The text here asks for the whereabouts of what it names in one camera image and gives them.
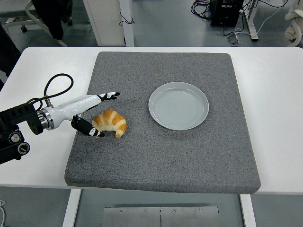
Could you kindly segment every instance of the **black cable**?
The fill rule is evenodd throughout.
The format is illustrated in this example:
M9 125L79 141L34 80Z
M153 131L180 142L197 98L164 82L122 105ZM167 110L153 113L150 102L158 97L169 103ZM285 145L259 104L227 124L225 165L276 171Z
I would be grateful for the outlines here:
M57 94L48 96L48 95L46 94L46 92L47 92L47 89L48 89L49 85L51 84L51 82L52 82L53 79L55 79L56 77L60 77L60 76L66 76L66 77L68 77L69 79L71 79L71 84L70 84L70 86L69 86L67 89L65 89L64 91L62 91L62 92L59 92L59 93L57 93ZM59 74L54 75L52 78L49 79L49 81L47 82L47 84L46 84L46 86L45 86L45 88L44 88L44 95L47 96L47 98L53 98L53 97L56 97L56 96L60 96L60 95L62 95L62 94L64 94L64 93L68 92L68 91L71 89L71 87L72 87L73 85L74 85L74 80L73 80L73 78L72 78L70 75L65 74L65 73L59 73Z
M198 13L196 11L196 7L204 7L204 11L202 13ZM190 11L202 19L210 20L212 18L210 15L210 1L208 0L196 0L191 6Z
M252 0L249 0L248 3L246 3L246 5L244 5L242 8L245 11L247 8L249 8L249 4L252 2Z
M281 8L281 7L283 7L284 5L286 5L286 3L288 3L289 0L287 0L282 6L273 6L273 5L268 4L267 2L264 2L264 1L261 1L261 0L258 0L258 1L263 2L263 3L267 4L267 5L272 6L272 7L275 7L275 8Z
M243 28L242 28L242 30L241 31L243 31L244 30L244 16L243 16L243 13L241 13L241 17L242 17L242 25L243 25ZM225 34L225 26L223 26L223 35L224 36L228 36L228 35L230 35L231 33L238 33L238 32L241 32L241 31L238 31L238 32L236 32L236 31L234 31L234 32L230 32L230 33L228 33L228 34Z
M123 22L127 23L127 24L134 24L134 21L133 21L133 18L132 18L132 21L129 22L128 20L125 19L125 17L123 17L123 21L120 21L119 22L119 25L123 26Z
M259 3L259 1L257 1L256 5L254 7L248 8L248 10L256 8L258 6L258 3Z
M47 89L48 89L49 85L51 84L51 82L52 82L53 79L55 79L56 77L60 77L60 76L66 76L66 77L68 77L71 80L70 86L67 89L65 89L64 91L62 91L62 92L59 92L57 94L48 96L46 93L47 93ZM30 100L27 101L27 104L35 104L37 102L40 102L40 106L36 109L36 110L40 110L41 107L42 107L42 100L45 100L45 99L48 99L48 98L54 98L56 96L60 96L60 95L62 95L64 93L68 92L73 85L74 85L74 80L73 80L73 78L70 75L65 74L65 73L59 73L57 75L54 75L52 78L49 79L49 81L47 82L47 84L46 84L46 86L44 88L44 97L42 97L42 98L32 98L32 99L30 99Z

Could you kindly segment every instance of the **white table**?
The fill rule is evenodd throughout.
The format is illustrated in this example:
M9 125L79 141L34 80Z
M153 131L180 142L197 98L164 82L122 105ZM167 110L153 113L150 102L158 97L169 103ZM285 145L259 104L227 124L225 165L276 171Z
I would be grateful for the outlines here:
M24 50L0 92L0 111L43 96L49 78L61 72L71 75L75 84L69 92L51 99L54 106L86 94L101 51L229 53L261 179L257 193L303 194L302 49L30 47ZM58 78L49 94L68 85L68 79ZM31 150L20 161L0 165L0 186L68 188L64 172L76 132L71 123L65 121L58 129L37 136L26 122L19 126Z

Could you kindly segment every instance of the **croissant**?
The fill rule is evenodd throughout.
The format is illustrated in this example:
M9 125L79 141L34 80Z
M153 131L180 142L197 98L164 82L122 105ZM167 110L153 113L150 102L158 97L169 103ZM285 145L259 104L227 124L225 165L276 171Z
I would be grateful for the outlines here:
M126 120L114 110L105 110L97 115L91 123L99 131L115 131L121 137L126 131Z

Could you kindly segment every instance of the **black equipment box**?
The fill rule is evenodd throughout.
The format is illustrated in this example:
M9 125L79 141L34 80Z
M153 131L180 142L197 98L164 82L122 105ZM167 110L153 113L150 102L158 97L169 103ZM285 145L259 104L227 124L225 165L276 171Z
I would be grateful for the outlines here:
M210 0L212 26L235 27L244 0Z

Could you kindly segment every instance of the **metal plate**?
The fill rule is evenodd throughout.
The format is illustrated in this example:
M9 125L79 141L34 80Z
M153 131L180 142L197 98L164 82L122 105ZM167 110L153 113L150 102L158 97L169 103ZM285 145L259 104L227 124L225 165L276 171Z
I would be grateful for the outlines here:
M160 227L160 208L104 208L102 227Z
M102 227L218 227L218 207L104 208Z
M161 208L162 227L218 227L218 207Z

